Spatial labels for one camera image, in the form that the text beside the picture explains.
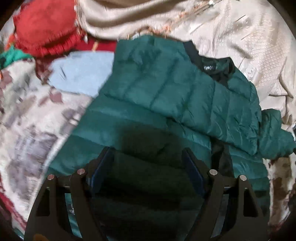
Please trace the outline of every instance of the clothing pile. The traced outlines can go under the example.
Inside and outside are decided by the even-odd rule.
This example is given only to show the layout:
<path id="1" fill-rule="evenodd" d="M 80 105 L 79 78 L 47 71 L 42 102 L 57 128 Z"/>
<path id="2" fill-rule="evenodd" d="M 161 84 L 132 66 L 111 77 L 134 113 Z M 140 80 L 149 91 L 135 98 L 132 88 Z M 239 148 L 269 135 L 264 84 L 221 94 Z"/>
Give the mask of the clothing pile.
<path id="1" fill-rule="evenodd" d="M 16 230 L 47 175 L 105 146 L 115 161 L 92 202 L 110 240 L 184 240 L 203 203 L 184 148 L 245 175 L 271 231 L 288 217 L 296 40 L 267 0 L 32 0 L 0 40 L 0 211 Z"/>

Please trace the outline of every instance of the red knit garment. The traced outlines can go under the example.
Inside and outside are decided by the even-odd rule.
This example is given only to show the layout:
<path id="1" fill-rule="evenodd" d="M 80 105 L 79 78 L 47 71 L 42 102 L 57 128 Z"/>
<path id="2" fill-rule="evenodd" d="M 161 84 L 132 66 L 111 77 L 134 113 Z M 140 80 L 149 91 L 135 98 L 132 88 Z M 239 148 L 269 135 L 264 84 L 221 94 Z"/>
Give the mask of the red knit garment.
<path id="1" fill-rule="evenodd" d="M 75 50 L 93 50 L 93 51 L 110 51 L 115 52 L 117 41 L 115 40 L 97 40 L 89 36 L 87 43 L 81 41 L 79 44 L 74 46 Z"/>
<path id="2" fill-rule="evenodd" d="M 13 20 L 15 47 L 35 57 L 58 55 L 81 42 L 74 0 L 33 0 Z"/>

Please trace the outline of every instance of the green puffer jacket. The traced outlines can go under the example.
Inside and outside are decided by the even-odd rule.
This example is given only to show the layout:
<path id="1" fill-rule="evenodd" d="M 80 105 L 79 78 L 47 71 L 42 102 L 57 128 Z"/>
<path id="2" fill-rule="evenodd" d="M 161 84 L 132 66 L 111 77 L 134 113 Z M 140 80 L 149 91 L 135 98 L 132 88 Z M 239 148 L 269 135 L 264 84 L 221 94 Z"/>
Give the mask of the green puffer jacket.
<path id="1" fill-rule="evenodd" d="M 112 75 L 48 174 L 72 174 L 104 146 L 118 152 L 96 200 L 102 222 L 113 231 L 128 221 L 141 223 L 141 232 L 151 224 L 154 235 L 173 233 L 159 234 L 168 240 L 184 238 L 201 204 L 181 163 L 185 147 L 221 173 L 246 175 L 265 213 L 269 181 L 262 158 L 287 156 L 296 147 L 281 129 L 280 112 L 261 111 L 254 85 L 230 58 L 201 57 L 190 42 L 153 36 L 119 41 Z M 142 199 L 135 204 L 121 193 Z M 152 207 L 153 200 L 168 205 Z M 115 218 L 120 224 L 110 221 Z"/>

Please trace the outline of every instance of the metal bolt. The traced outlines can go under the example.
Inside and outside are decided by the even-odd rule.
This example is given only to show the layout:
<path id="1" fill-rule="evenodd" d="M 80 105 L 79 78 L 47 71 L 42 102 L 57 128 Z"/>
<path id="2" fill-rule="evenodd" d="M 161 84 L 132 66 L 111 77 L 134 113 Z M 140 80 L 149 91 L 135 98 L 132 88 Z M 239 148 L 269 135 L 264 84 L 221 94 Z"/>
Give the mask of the metal bolt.
<path id="1" fill-rule="evenodd" d="M 239 178 L 242 180 L 242 181 L 245 181 L 247 179 L 247 177 L 245 175 L 240 175 Z"/>
<path id="2" fill-rule="evenodd" d="M 49 174 L 49 175 L 47 176 L 47 179 L 48 179 L 48 180 L 52 180 L 52 179 L 54 179 L 54 175 L 53 175 L 53 174 Z"/>
<path id="3" fill-rule="evenodd" d="M 215 175 L 218 174 L 218 172 L 215 169 L 211 169 L 210 170 L 210 174 L 213 175 L 213 176 L 215 176 Z"/>
<path id="4" fill-rule="evenodd" d="M 85 170 L 84 170 L 83 168 L 80 168 L 80 169 L 77 170 L 77 173 L 78 173 L 79 175 L 82 175 L 82 174 L 85 173 Z"/>

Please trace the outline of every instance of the black metal bracket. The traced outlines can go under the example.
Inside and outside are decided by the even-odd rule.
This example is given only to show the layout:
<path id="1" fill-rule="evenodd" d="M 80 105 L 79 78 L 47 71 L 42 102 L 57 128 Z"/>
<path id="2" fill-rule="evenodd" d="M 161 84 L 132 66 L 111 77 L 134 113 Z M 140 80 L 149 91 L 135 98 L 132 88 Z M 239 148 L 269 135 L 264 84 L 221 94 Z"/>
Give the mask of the black metal bracket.
<path id="1" fill-rule="evenodd" d="M 30 213 L 25 241 L 107 241 L 92 215 L 89 198 L 100 191 L 114 160 L 113 148 L 105 147 L 97 159 L 70 176 L 49 175 Z M 256 202 L 255 193 L 244 175 L 224 177 L 196 159 L 188 148 L 182 161 L 196 193 L 205 202 L 186 241 L 237 240 L 267 241 L 267 222 Z M 82 236 L 73 235 L 68 219 L 65 193 L 71 193 L 77 224 Z M 229 194 L 227 215 L 220 235 L 212 237 L 224 194 Z"/>

